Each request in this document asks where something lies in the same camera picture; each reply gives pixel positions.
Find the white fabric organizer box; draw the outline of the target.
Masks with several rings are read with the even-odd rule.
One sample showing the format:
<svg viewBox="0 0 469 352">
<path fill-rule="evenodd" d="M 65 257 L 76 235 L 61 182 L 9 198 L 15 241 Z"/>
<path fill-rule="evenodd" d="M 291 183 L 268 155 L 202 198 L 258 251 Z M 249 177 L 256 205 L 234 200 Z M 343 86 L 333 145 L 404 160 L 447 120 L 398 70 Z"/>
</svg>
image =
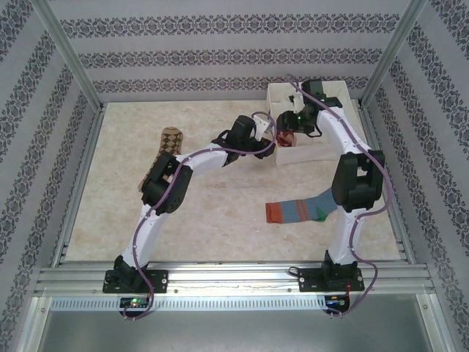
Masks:
<svg viewBox="0 0 469 352">
<path fill-rule="evenodd" d="M 366 141 L 365 134 L 358 116 L 355 103 L 352 102 L 347 85 L 344 81 L 323 81 L 323 90 L 328 97 L 337 97 L 343 105 L 347 121 L 362 141 Z M 267 103 L 270 115 L 278 118 L 285 111 L 293 111 L 289 96 L 295 88 L 288 82 L 270 83 L 267 86 Z M 295 133 L 295 147 L 277 147 L 275 151 L 276 164 L 286 165 L 306 161 L 335 161 L 339 158 L 329 135 L 324 133 L 320 137 L 310 138 L 304 133 Z"/>
</svg>

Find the blue sock orange cuff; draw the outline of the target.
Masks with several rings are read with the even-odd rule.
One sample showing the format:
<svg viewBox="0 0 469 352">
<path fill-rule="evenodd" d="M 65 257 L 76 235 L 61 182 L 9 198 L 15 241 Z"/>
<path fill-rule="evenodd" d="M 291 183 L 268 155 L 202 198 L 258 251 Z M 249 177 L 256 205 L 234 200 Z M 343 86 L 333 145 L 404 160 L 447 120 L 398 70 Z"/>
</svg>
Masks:
<svg viewBox="0 0 469 352">
<path fill-rule="evenodd" d="M 292 224 L 305 221 L 323 222 L 337 209 L 331 189 L 315 197 L 265 204 L 269 224 Z"/>
</svg>

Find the brown argyle sock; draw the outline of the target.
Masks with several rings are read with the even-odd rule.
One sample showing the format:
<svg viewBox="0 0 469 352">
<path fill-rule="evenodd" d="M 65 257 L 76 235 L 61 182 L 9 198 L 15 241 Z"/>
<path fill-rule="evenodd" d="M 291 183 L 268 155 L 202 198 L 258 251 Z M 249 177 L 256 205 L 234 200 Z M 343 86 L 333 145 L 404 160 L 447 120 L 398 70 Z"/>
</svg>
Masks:
<svg viewBox="0 0 469 352">
<path fill-rule="evenodd" d="M 164 153 L 168 153 L 170 155 L 179 155 L 182 149 L 182 141 L 183 132 L 179 128 L 166 127 L 163 129 L 160 135 L 160 147 L 158 150 L 158 154 L 152 162 L 148 172 L 145 174 L 143 180 L 139 184 L 138 190 L 141 193 L 143 192 L 144 181 L 149 176 L 153 166 L 156 164 L 161 155 Z"/>
</svg>

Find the sheet metal shelf panel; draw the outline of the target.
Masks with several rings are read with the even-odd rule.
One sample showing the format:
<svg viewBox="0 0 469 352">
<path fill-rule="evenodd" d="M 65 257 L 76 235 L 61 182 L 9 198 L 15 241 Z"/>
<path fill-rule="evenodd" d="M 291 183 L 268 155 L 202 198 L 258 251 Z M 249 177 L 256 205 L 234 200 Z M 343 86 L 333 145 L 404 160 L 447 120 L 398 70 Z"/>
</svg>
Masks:
<svg viewBox="0 0 469 352">
<path fill-rule="evenodd" d="M 39 352 L 433 352 L 412 296 L 370 296 L 350 315 L 317 310 L 51 312 Z"/>
</svg>

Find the aluminium table side rail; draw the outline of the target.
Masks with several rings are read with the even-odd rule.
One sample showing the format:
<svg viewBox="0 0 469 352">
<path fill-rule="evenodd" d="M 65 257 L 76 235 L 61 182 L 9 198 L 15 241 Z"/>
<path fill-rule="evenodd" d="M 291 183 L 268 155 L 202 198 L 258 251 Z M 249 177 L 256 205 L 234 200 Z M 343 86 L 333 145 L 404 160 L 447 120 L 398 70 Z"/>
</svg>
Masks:
<svg viewBox="0 0 469 352">
<path fill-rule="evenodd" d="M 403 260 L 406 260 L 409 264 L 418 264 L 408 233 L 407 223 L 402 215 L 399 199 L 396 197 L 394 189 L 394 182 L 389 165 L 389 162 L 391 161 L 391 157 L 388 154 L 390 151 L 389 138 L 387 136 L 381 136 L 381 133 L 385 132 L 383 124 L 376 121 L 368 108 L 361 108 L 359 114 L 363 124 L 363 129 L 366 132 L 366 137 L 370 139 L 370 142 L 373 143 L 374 146 L 379 147 L 385 153 L 385 169 L 389 176 L 390 188 L 385 187 L 384 194 L 385 198 L 390 202 L 388 207 L 388 217 L 394 232 L 400 257 Z"/>
<path fill-rule="evenodd" d="M 62 253 L 67 248 L 68 243 L 73 232 L 76 217 L 81 203 L 81 198 L 84 193 L 86 180 L 91 168 L 92 159 L 95 154 L 97 140 L 99 138 L 100 129 L 103 124 L 103 119 L 106 114 L 107 103 L 104 103 L 96 112 L 96 115 L 89 127 L 89 132 L 86 138 L 83 152 L 80 158 L 79 168 L 77 169 L 74 184 L 71 189 L 70 198 L 67 203 L 66 213 L 62 220 L 59 236 L 57 238 L 55 247 L 53 249 L 53 256 L 51 257 L 50 267 L 57 268 L 61 264 Z"/>
</svg>

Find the aluminium frame post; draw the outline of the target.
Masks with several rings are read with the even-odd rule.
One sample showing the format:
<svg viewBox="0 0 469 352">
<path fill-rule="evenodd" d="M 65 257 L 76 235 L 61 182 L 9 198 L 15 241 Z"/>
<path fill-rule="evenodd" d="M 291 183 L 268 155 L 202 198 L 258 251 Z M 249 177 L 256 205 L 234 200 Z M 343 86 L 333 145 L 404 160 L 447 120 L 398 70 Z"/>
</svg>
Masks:
<svg viewBox="0 0 469 352">
<path fill-rule="evenodd" d="M 62 58 L 70 68 L 87 100 L 92 104 L 94 111 L 101 110 L 103 102 L 100 99 L 91 78 L 78 57 L 69 37 L 65 33 L 59 19 L 54 14 L 49 0 L 29 0 L 38 14 L 44 27 L 48 31 Z"/>
<path fill-rule="evenodd" d="M 427 2 L 428 0 L 409 0 L 406 10 L 396 25 L 396 29 L 363 91 L 360 98 L 362 106 L 368 106 L 371 103 L 374 94 L 382 84 L 389 67 L 395 60 L 400 48 L 409 35 L 415 22 L 418 20 L 418 17 Z"/>
</svg>

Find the aluminium mounting rail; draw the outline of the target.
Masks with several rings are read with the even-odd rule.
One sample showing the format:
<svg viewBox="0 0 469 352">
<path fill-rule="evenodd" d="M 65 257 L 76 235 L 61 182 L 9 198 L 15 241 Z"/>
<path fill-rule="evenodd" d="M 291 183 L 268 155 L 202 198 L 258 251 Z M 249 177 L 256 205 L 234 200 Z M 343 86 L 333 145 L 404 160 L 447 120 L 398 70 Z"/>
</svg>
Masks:
<svg viewBox="0 0 469 352">
<path fill-rule="evenodd" d="M 149 267 L 169 273 L 169 296 L 286 296 L 300 294 L 289 268 L 312 268 L 315 262 L 153 262 Z M 34 287 L 36 296 L 100 296 L 109 262 L 70 262 L 43 268 Z M 432 293 L 434 282 L 426 265 L 402 260 L 380 261 L 378 270 L 362 267 L 363 281 L 376 279 L 372 294 Z"/>
</svg>

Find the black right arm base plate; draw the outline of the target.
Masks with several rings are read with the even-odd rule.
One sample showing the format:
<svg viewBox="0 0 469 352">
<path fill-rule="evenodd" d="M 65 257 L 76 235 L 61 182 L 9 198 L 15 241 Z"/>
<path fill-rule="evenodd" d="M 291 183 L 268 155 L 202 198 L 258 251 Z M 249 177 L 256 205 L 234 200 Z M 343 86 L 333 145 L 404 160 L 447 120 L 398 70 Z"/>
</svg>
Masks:
<svg viewBox="0 0 469 352">
<path fill-rule="evenodd" d="M 350 291 L 361 292 L 365 290 L 361 270 L 349 273 L 326 272 L 321 268 L 304 268 L 299 270 L 300 292 L 345 292 L 347 286 Z"/>
</svg>

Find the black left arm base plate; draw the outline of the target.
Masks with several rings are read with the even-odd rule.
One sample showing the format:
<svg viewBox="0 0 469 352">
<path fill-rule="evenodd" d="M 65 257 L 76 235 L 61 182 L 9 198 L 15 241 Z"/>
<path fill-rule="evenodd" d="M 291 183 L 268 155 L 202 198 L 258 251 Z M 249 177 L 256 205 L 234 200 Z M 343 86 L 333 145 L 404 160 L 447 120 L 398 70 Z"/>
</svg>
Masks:
<svg viewBox="0 0 469 352">
<path fill-rule="evenodd" d="M 169 281 L 168 271 L 147 270 L 144 271 L 144 275 L 154 293 L 166 293 Z M 120 274 L 117 270 L 109 270 L 106 272 L 102 291 L 103 293 L 148 294 L 150 288 L 138 271 Z"/>
</svg>

